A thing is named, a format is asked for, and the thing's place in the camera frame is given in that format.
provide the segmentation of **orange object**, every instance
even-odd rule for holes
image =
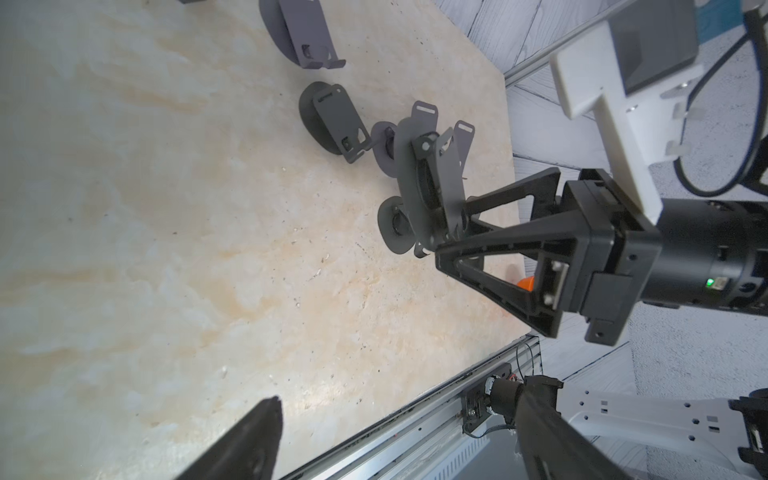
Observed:
[[[523,280],[520,280],[518,282],[518,286],[520,288],[526,289],[529,292],[532,292],[533,291],[533,280],[534,280],[534,278],[532,276],[527,276]]]

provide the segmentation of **black plastic part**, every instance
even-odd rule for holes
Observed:
[[[494,369],[488,376],[497,376],[498,380],[501,381],[501,379],[508,379],[511,375],[512,365],[504,363]],[[484,376],[476,384],[462,392],[462,415],[464,416],[462,430],[464,433],[474,432],[491,416],[486,408],[488,406],[488,396],[485,394],[485,380],[487,378],[487,376]]]
[[[728,406],[744,416],[744,428],[750,440],[749,447],[739,447],[739,458],[755,465],[763,478],[768,478],[768,453],[763,452],[764,446],[768,445],[768,399],[759,393],[753,396],[756,392],[760,390],[749,397],[728,400]]]
[[[311,83],[299,99],[304,127],[323,148],[353,164],[371,147],[371,137],[344,87]]]
[[[664,200],[657,228],[643,301],[768,316],[768,203]]]
[[[580,312],[590,316],[587,341],[615,345],[658,257],[660,235],[604,171],[583,170],[567,182],[559,205],[557,181],[557,170],[545,170],[467,201],[467,237],[442,244],[435,265],[545,336],[557,336],[563,311]],[[529,194],[530,222],[500,229],[477,220]],[[507,253],[537,259],[533,292],[466,262]],[[613,296],[618,290],[623,296]]]
[[[264,399],[177,480],[270,480],[282,434],[280,399]]]
[[[531,480],[630,480],[535,391],[520,397],[515,424]]]
[[[390,197],[384,200],[379,207],[378,220],[379,232],[387,248],[398,255],[411,250],[416,242],[416,236],[403,211],[402,198]]]
[[[278,49],[301,68],[341,68],[319,0],[259,0],[267,31]]]
[[[506,419],[513,419],[517,414],[518,401],[523,393],[523,382],[506,378],[495,379],[488,396],[493,411]]]

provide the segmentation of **black rubber wheel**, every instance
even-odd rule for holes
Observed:
[[[403,255],[413,248],[416,235],[408,217],[402,212],[402,198],[390,197],[379,207],[379,232],[384,243],[393,253]]]

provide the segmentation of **gray metal bracket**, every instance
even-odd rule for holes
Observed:
[[[371,136],[339,84],[310,84],[299,99],[299,113],[317,143],[332,154],[343,155],[347,163],[354,163],[371,148]]]
[[[278,49],[301,68],[341,68],[320,0],[259,0],[259,10]]]
[[[424,101],[416,101],[411,108],[411,118],[415,118],[424,132],[437,131],[438,109],[435,105]],[[380,121],[373,125],[371,138],[373,139],[373,156],[382,172],[387,177],[397,178],[397,166],[394,157],[394,140],[397,125],[389,121]],[[475,126],[463,120],[456,122],[453,129],[453,141],[456,142],[459,163],[464,171],[469,148],[475,137]]]
[[[456,142],[458,162],[462,165],[462,172],[464,171],[464,166],[467,164],[469,148],[472,146],[472,139],[474,138],[475,125],[468,124],[463,120],[456,122],[456,126],[453,127],[453,141]]]

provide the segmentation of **gray floor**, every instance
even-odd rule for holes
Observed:
[[[435,2],[499,70],[506,72],[616,0]],[[738,28],[702,45],[698,61],[705,68],[712,65],[742,32]],[[697,100],[697,106],[705,108],[707,114],[703,121],[689,122],[685,143],[692,151],[684,158],[695,184],[715,187],[735,171],[751,132],[756,92],[757,73],[747,45]],[[518,178],[553,165],[561,168],[562,181],[575,178],[580,168],[607,168],[594,118],[585,115],[570,121],[563,115],[548,68],[509,88],[507,99]],[[651,173],[662,197],[691,197],[680,186],[671,164],[655,165]],[[742,187],[726,198],[765,201]],[[527,220],[530,202],[520,203],[521,219]],[[528,262],[527,271],[532,267]],[[571,314],[564,318],[557,339],[542,340],[546,374],[593,389],[678,399],[736,398],[768,386],[765,319],[638,305],[616,349],[585,343],[585,331],[583,318]],[[708,462],[661,449],[610,439],[595,439],[594,444],[640,477],[643,474],[637,474],[636,469],[647,470],[650,478],[741,478]]]

